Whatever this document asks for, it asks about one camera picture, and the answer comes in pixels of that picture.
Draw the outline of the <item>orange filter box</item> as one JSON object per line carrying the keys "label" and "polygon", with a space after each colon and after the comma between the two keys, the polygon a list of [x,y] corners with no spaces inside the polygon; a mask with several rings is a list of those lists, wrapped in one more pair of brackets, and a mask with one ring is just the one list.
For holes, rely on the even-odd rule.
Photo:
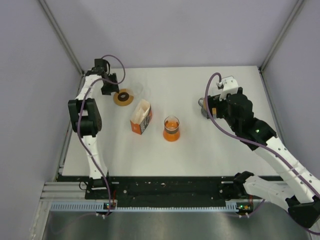
{"label": "orange filter box", "polygon": [[132,132],[134,132],[136,134],[142,135],[144,133],[144,131],[146,130],[146,128],[148,127],[148,125],[150,124],[151,119],[153,117],[152,105],[150,104],[149,111],[148,111],[147,115],[145,116],[145,118],[142,120],[141,123],[136,124],[136,123],[132,122],[133,113],[132,113],[132,115],[130,117],[131,130],[132,130]]}

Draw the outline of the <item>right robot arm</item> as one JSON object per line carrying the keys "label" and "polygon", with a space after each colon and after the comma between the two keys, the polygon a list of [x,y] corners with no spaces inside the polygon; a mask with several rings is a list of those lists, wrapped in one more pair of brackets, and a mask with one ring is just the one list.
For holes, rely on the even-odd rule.
{"label": "right robot arm", "polygon": [[203,102],[213,124],[217,123],[215,118],[223,119],[232,130],[229,133],[219,127],[221,132],[247,145],[286,183],[282,187],[244,171],[234,177],[234,194],[239,198],[253,195],[277,205],[305,229],[316,224],[320,219],[320,180],[290,153],[265,121],[254,116],[253,103],[242,89],[224,90],[215,96],[206,91]]}

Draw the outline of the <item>orange glass beaker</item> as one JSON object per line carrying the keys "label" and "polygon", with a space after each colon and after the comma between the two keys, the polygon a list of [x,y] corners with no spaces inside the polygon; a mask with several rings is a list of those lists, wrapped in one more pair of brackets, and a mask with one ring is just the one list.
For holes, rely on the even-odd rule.
{"label": "orange glass beaker", "polygon": [[164,119],[163,137],[169,142],[175,142],[180,137],[180,121],[174,115],[169,115]]}

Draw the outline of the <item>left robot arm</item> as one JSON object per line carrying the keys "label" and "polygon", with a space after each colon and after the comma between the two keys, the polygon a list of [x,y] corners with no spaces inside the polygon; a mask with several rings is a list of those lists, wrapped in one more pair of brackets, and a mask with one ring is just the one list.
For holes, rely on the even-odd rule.
{"label": "left robot arm", "polygon": [[68,111],[72,130],[83,146],[88,164],[89,179],[96,184],[96,192],[102,198],[109,198],[114,191],[108,183],[108,168],[98,144],[98,133],[102,130],[102,114],[97,98],[119,92],[115,73],[110,73],[111,65],[103,58],[96,58],[94,66],[85,74],[84,83],[75,99],[68,101]]}

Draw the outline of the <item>grey glass server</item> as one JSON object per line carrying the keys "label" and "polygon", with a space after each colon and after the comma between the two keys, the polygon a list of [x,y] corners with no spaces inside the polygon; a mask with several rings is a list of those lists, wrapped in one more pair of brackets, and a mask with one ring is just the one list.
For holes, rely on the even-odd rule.
{"label": "grey glass server", "polygon": [[203,97],[201,97],[199,100],[198,100],[198,105],[201,107],[201,114],[203,117],[205,117],[206,119],[209,119],[208,117],[208,113],[207,113],[207,110],[206,110],[206,105],[205,105],[205,99]]}

